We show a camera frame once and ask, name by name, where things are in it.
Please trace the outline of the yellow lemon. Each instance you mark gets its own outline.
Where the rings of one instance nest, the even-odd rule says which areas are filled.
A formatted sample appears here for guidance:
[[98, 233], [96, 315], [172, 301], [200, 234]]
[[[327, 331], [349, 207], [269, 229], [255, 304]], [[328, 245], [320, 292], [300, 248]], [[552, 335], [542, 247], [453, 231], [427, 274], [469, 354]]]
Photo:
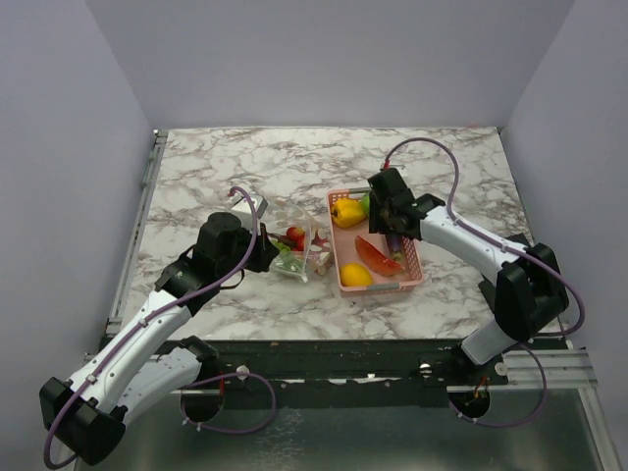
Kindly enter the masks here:
[[340, 283], [344, 287], [368, 287], [373, 284], [370, 271], [359, 263], [348, 263], [340, 267]]

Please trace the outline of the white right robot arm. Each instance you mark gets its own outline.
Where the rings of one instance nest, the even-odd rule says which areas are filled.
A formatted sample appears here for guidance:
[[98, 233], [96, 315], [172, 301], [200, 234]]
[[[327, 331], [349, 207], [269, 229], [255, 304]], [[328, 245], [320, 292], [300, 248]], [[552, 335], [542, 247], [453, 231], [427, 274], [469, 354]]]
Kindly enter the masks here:
[[389, 168], [368, 180], [369, 231], [425, 241], [453, 254], [483, 276], [480, 288], [494, 318], [467, 336], [450, 360], [452, 376], [472, 384], [497, 355], [534, 337], [569, 305], [564, 284], [555, 276], [553, 251], [497, 237], [455, 214], [426, 193], [413, 195], [398, 170]]

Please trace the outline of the green grape bunch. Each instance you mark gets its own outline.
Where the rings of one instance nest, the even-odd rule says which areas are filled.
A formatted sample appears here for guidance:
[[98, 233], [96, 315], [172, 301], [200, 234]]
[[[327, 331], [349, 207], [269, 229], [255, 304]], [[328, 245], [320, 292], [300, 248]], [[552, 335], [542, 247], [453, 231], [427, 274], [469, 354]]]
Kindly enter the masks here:
[[285, 275], [301, 277], [305, 273], [305, 258], [301, 251], [281, 249], [271, 269]]

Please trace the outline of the yellow bell pepper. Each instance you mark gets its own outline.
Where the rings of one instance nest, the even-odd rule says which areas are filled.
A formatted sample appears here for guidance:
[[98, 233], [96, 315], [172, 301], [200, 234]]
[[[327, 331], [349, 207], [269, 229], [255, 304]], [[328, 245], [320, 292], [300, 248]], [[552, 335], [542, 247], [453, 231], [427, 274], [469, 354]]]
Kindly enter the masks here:
[[348, 229], [366, 220], [367, 213], [358, 200], [342, 198], [331, 206], [331, 217], [336, 226]]

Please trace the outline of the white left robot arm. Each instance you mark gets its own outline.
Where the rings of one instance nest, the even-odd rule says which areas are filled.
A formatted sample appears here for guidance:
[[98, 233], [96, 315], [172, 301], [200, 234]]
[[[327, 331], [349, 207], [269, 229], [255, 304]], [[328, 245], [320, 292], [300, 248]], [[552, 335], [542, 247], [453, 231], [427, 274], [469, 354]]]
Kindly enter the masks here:
[[79, 458], [104, 460], [128, 425], [165, 395], [179, 389], [222, 385], [251, 377], [244, 367], [223, 370], [218, 352], [191, 336], [159, 360], [164, 341], [190, 321], [244, 271], [269, 270], [278, 256], [257, 214], [211, 214], [196, 243], [161, 273], [134, 317], [68, 379], [50, 378], [39, 391], [47, 436], [43, 461], [58, 470]]

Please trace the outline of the clear zip top bag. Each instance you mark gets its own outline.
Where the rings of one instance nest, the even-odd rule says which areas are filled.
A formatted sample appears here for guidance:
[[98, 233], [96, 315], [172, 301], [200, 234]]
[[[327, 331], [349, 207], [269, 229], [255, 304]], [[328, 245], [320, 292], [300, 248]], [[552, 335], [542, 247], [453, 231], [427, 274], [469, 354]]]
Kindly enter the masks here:
[[331, 238], [305, 209], [286, 200], [271, 200], [262, 221], [280, 254], [271, 270], [304, 283], [323, 275], [333, 263]]

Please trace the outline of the dark purple eggplant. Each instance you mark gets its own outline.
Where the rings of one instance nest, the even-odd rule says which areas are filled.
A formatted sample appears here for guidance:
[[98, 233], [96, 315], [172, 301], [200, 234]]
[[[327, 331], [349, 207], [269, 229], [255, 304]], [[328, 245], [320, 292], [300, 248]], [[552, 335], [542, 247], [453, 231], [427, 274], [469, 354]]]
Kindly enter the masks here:
[[402, 237], [397, 234], [386, 234], [386, 241], [391, 260], [401, 264], [403, 261]]

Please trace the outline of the red watermelon slice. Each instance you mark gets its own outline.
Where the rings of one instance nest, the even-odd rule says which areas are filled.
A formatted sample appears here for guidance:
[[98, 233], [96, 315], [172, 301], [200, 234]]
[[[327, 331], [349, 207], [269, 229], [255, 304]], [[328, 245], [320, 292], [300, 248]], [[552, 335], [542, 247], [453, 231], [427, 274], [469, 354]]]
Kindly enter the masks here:
[[354, 238], [354, 247], [360, 260], [369, 270], [378, 275], [392, 277], [405, 271], [404, 267], [399, 262], [384, 255], [373, 244], [360, 235]]

